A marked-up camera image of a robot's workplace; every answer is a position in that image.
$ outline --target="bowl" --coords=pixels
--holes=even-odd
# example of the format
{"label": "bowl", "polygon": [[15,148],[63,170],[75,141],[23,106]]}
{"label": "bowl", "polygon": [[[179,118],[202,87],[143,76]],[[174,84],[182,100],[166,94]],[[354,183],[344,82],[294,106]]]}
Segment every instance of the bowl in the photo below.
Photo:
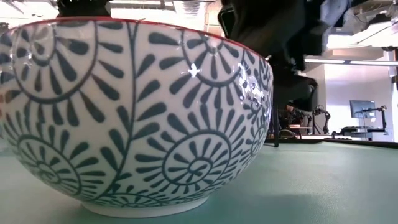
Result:
{"label": "bowl", "polygon": [[153,22],[76,17],[0,38],[0,119],[43,183],[113,217],[184,212],[235,179],[269,127],[255,52]]}

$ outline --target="desk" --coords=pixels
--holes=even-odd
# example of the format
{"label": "desk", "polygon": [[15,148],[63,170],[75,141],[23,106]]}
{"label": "desk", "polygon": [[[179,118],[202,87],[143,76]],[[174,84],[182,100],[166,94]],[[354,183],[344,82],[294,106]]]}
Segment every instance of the desk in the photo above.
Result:
{"label": "desk", "polygon": [[398,151],[323,142],[264,146],[232,184],[189,212],[102,217],[0,152],[1,224],[396,224]]}

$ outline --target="white and teal bowl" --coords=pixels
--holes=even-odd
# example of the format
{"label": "white and teal bowl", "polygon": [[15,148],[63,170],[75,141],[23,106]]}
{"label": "white and teal bowl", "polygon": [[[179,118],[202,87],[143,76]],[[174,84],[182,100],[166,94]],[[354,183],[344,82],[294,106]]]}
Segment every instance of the white and teal bowl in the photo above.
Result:
{"label": "white and teal bowl", "polygon": [[269,127],[267,61],[182,27],[36,22],[0,38],[0,68],[3,137],[18,160],[102,215],[203,204],[252,162]]}

